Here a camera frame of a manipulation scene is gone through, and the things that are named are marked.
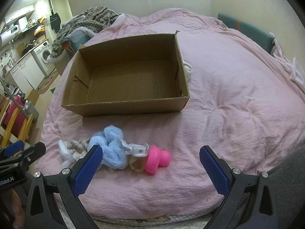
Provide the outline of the person's left hand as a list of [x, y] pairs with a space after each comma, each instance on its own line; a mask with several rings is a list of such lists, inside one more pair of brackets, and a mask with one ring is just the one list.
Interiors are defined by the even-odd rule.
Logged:
[[14, 189], [1, 193], [1, 200], [4, 202], [9, 213], [14, 217], [13, 228], [24, 228], [25, 212], [22, 208], [21, 200]]

